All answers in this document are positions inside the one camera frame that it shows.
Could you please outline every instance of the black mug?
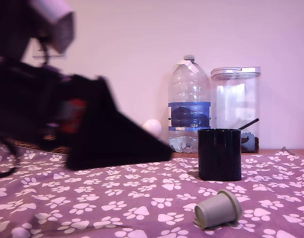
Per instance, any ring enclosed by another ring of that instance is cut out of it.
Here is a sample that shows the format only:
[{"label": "black mug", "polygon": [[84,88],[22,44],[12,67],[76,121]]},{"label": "black mug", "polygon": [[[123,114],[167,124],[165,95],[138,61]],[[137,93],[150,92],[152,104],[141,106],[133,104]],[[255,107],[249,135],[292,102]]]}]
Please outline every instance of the black mug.
[{"label": "black mug", "polygon": [[241,180],[241,131],[198,131],[199,178],[207,181]]}]

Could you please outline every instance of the clear container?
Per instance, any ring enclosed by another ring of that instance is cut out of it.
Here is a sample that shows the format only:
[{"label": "clear container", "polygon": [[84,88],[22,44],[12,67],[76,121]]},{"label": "clear container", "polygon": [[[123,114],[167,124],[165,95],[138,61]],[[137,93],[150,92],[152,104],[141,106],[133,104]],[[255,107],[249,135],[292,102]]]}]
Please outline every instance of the clear container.
[{"label": "clear container", "polygon": [[[239,129],[258,118],[260,67],[224,67],[211,71],[212,127]],[[259,151],[259,122],[242,130],[241,151]]]},{"label": "clear container", "polygon": [[176,152],[197,153],[197,131],[210,128],[210,84],[193,55],[178,63],[168,87],[169,145]]}]

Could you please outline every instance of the water bottle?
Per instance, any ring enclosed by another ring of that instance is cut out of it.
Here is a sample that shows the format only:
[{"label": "water bottle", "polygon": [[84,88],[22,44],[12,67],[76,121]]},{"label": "water bottle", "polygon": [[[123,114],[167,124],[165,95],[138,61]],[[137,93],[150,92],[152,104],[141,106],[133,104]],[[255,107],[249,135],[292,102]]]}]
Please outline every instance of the water bottle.
[{"label": "water bottle", "polygon": [[210,84],[193,55],[178,63],[168,88],[169,145],[176,152],[197,153],[197,131],[210,128]]}]

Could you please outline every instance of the paw print fabric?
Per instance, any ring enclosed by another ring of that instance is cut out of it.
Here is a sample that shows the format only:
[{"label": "paw print fabric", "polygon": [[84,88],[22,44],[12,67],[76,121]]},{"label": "paw print fabric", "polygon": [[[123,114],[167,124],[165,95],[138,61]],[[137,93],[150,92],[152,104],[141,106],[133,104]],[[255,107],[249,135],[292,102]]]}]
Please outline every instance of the paw print fabric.
[{"label": "paw print fabric", "polygon": [[[70,171],[66,155],[19,152],[21,167],[0,179],[0,238],[304,238],[304,158],[286,151],[243,154],[230,182],[200,180],[198,158]],[[0,172],[13,159],[0,145]],[[196,204],[222,189],[239,222],[199,227]]]}]

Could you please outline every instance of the container lid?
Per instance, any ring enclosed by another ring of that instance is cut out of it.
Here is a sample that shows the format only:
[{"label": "container lid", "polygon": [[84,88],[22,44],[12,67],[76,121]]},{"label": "container lid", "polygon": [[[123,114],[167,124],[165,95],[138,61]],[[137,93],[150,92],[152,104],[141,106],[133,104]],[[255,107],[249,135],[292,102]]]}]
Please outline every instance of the container lid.
[{"label": "container lid", "polygon": [[194,55],[185,55],[184,60],[195,60],[195,56]]},{"label": "container lid", "polygon": [[261,75],[261,67],[224,67],[210,72],[211,78],[217,80],[231,78],[256,78]]}]

